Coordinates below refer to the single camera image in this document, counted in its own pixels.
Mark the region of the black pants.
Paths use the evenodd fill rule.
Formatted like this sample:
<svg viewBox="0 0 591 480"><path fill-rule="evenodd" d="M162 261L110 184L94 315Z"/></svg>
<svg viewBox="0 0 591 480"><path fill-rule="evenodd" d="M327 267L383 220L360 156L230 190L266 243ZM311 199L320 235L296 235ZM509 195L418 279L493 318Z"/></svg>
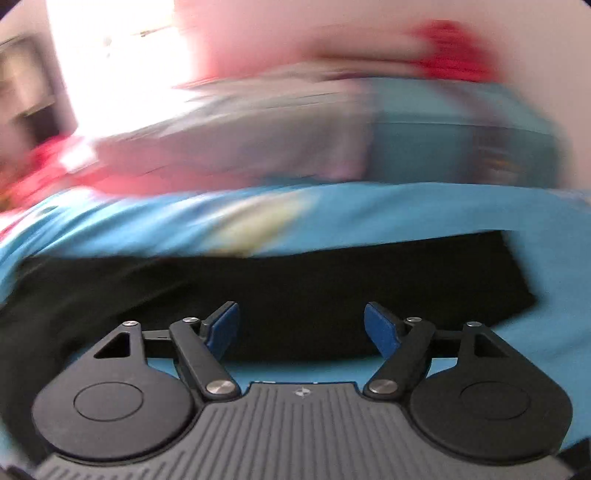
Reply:
<svg viewBox="0 0 591 480"><path fill-rule="evenodd" d="M228 301L240 309L232 360L312 361L374 353L369 302L455 330L498 325L536 297L498 231L252 258L32 256L1 309L5 428L41 461L32 403L74 353L126 320L163 329Z"/></svg>

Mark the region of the pink blanket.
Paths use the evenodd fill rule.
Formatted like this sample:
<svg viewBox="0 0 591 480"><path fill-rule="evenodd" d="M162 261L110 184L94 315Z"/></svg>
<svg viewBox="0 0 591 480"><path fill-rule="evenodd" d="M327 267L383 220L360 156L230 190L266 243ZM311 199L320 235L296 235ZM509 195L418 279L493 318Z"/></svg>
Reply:
<svg viewBox="0 0 591 480"><path fill-rule="evenodd" d="M253 184L252 179L242 175L204 172L186 166L119 173L99 161L87 142L58 136L30 151L22 168L1 167L1 214L16 214L72 187L114 195L152 196L240 189Z"/></svg>

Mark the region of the teal grey folded quilt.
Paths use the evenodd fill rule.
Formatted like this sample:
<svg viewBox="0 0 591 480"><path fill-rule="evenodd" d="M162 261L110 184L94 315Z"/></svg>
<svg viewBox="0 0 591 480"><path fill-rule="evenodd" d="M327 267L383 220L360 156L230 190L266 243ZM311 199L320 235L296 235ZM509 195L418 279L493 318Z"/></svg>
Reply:
<svg viewBox="0 0 591 480"><path fill-rule="evenodd" d="M363 86L374 106L368 180L558 186L554 125L509 88L405 78Z"/></svg>

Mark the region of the blue floral bed sheet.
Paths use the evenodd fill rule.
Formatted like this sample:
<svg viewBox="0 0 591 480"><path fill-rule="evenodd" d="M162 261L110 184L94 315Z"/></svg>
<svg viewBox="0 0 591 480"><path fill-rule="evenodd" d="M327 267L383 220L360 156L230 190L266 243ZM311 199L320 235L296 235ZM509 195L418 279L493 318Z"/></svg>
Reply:
<svg viewBox="0 0 591 480"><path fill-rule="evenodd" d="M55 194L1 237L1 309L20 261L66 257L266 257L498 231L536 297L495 327L570 396L569 442L590 434L590 195L453 184L342 184L123 198ZM370 356L344 358L359 377ZM239 377L290 378L302 361L235 361Z"/></svg>

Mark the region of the red cloth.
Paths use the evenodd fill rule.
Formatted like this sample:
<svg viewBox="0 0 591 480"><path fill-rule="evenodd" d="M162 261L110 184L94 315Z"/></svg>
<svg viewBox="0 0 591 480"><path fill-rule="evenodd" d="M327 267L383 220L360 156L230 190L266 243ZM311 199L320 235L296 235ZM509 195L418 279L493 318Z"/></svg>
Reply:
<svg viewBox="0 0 591 480"><path fill-rule="evenodd" d="M484 41L462 23L432 20L412 30L430 45L430 53L414 62L429 79L491 83L499 79L497 64Z"/></svg>

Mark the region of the grey pillow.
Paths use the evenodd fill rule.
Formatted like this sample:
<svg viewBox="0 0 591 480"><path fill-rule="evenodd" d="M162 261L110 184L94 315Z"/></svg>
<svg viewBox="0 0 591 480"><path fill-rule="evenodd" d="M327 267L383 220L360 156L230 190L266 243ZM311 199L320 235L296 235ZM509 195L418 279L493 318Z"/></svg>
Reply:
<svg viewBox="0 0 591 480"><path fill-rule="evenodd" d="M361 81L304 62L146 95L94 142L111 167L186 166L257 178L349 181L367 168L374 109Z"/></svg>

